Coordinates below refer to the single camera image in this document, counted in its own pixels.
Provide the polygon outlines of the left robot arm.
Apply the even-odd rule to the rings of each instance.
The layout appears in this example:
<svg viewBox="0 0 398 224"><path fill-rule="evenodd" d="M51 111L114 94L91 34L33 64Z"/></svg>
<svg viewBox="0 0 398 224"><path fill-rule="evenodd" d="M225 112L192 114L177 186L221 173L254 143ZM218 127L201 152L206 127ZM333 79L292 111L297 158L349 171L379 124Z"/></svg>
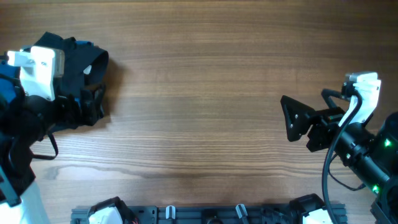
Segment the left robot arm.
<svg viewBox="0 0 398 224"><path fill-rule="evenodd" d="M54 133L93 126L103 118L105 84L54 100L29 94L19 86L1 109L1 223L49 223L34 159L53 160L59 153Z"/></svg>

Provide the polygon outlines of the black polo shirt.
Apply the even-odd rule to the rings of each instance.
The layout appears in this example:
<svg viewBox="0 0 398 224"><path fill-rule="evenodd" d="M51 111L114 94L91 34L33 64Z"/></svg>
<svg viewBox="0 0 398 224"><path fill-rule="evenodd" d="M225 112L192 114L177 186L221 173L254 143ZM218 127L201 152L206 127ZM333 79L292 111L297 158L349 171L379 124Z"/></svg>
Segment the black polo shirt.
<svg viewBox="0 0 398 224"><path fill-rule="evenodd" d="M54 81L57 96L71 95L80 107L81 90L104 83L109 53L92 42L76 40L74 37L64 39L46 32L34 45L60 49L65 53L64 74L61 79Z"/></svg>

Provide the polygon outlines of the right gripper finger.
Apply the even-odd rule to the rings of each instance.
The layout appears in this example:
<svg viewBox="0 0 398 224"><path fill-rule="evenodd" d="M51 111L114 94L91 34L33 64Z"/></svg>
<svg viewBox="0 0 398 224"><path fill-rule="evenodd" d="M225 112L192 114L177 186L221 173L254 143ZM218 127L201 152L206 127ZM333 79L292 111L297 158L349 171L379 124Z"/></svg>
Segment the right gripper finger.
<svg viewBox="0 0 398 224"><path fill-rule="evenodd" d="M323 89L321 96L329 108L338 108L338 105L333 101L333 98L337 98L343 101L349 101L350 98L345 97L340 92L330 89Z"/></svg>
<svg viewBox="0 0 398 224"><path fill-rule="evenodd" d="M280 103L285 118L287 139L290 142L298 141L309 130L316 111L286 95L282 96Z"/></svg>

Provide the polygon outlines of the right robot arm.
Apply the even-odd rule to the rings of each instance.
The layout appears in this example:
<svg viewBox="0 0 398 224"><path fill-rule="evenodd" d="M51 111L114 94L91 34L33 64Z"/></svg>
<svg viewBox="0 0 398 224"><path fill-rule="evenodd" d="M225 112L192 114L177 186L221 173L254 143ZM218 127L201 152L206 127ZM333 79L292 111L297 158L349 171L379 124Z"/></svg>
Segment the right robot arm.
<svg viewBox="0 0 398 224"><path fill-rule="evenodd" d="M291 97L282 96L287 139L308 136L307 149L327 151L322 171L322 194L332 211L327 179L330 164L339 157L376 196L371 213L376 223L397 223L397 113L388 116L377 134L366 129L369 118L355 117L366 97L358 90L337 92L324 89L325 110L315 110Z"/></svg>

